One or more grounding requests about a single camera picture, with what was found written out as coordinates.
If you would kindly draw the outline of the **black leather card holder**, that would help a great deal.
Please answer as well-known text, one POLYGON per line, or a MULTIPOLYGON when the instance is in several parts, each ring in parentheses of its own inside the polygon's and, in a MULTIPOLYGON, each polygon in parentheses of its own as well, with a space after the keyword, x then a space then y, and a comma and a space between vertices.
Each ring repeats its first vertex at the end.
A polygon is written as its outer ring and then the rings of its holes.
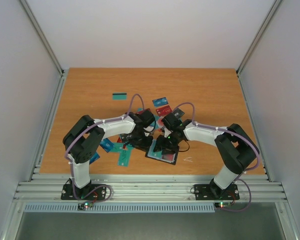
POLYGON ((163 151, 154 152, 155 145, 156 140, 153 139, 152 144, 150 145, 148 151, 145 153, 146 158, 161 161, 170 165, 176 165, 178 159, 178 152, 176 152, 175 154, 163 153, 163 151))

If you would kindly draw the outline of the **red VIP card bottom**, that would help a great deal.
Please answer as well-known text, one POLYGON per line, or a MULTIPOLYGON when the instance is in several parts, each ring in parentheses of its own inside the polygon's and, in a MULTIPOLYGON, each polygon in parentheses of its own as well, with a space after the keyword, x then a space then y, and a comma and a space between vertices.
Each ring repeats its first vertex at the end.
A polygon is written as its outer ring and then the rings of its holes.
POLYGON ((173 163, 173 162, 175 161, 175 157, 176 157, 175 154, 163 154, 163 155, 161 156, 161 159, 162 159, 164 162, 173 163))

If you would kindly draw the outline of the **teal VIP card bottom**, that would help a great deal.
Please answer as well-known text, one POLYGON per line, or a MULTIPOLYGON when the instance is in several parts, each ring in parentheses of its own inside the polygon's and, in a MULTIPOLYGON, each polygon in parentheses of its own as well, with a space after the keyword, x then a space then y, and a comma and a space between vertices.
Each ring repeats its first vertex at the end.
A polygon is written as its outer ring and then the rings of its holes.
POLYGON ((153 139, 152 140, 152 144, 149 147, 148 152, 146 153, 146 157, 151 158, 151 159, 155 159, 155 160, 161 160, 162 159, 162 151, 154 151, 154 148, 156 146, 156 140, 153 139))

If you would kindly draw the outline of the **teal vip card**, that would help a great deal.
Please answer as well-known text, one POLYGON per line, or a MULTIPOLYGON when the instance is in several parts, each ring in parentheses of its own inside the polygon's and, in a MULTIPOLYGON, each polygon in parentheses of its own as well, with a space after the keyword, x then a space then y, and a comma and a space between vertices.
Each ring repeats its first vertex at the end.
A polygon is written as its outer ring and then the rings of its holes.
POLYGON ((119 153, 119 158, 118 158, 118 162, 117 165, 121 166, 121 167, 127 167, 129 165, 130 162, 130 157, 131 157, 131 151, 128 150, 122 150, 119 153))
POLYGON ((156 146, 156 140, 153 139, 152 140, 152 144, 149 147, 148 152, 146 153, 146 157, 151 158, 151 159, 155 159, 155 160, 161 160, 162 159, 162 151, 154 151, 154 148, 156 146))

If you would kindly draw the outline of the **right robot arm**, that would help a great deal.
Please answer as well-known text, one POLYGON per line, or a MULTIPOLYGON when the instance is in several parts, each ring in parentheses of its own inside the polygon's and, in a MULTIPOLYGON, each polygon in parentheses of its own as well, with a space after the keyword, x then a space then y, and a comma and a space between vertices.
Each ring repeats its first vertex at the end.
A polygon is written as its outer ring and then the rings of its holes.
POLYGON ((229 186, 250 167, 254 160, 260 162, 260 151, 238 124, 217 127, 198 123, 191 119, 181 121, 173 113, 162 119, 164 135, 159 135, 151 150, 162 154, 177 154, 179 143, 195 141, 215 146, 223 160, 223 167, 210 181, 209 191, 215 199, 224 197, 229 186))

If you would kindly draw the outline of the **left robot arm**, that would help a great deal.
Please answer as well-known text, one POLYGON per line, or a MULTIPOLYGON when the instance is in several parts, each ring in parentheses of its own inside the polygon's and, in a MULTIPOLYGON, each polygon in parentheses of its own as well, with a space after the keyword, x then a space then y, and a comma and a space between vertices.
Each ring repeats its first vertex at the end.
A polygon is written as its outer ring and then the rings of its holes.
POLYGON ((82 116, 62 140, 65 158, 71 165, 73 194, 79 199, 86 199, 90 195, 89 161, 104 139, 125 134, 128 137, 124 143, 146 152, 153 142, 153 136, 146 128, 153 122, 155 116, 150 110, 103 120, 82 116))

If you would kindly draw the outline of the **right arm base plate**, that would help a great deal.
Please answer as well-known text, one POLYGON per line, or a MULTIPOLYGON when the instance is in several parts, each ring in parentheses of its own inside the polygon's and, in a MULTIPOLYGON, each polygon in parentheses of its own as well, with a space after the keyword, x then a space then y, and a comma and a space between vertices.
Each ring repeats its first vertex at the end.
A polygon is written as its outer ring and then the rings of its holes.
POLYGON ((210 184, 195 184, 194 195, 197 201, 221 201, 221 200, 239 200, 239 190, 236 184, 231 184, 226 189, 219 189, 210 184))

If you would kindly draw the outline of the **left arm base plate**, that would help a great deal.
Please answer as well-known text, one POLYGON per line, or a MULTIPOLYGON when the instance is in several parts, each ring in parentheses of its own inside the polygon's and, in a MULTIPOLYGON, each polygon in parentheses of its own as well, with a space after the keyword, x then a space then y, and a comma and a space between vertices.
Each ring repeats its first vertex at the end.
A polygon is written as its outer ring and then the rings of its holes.
POLYGON ((74 187, 77 198, 75 198, 72 184, 64 184, 61 191, 61 200, 75 201, 101 201, 106 198, 107 188, 101 184, 88 184, 83 188, 74 187))

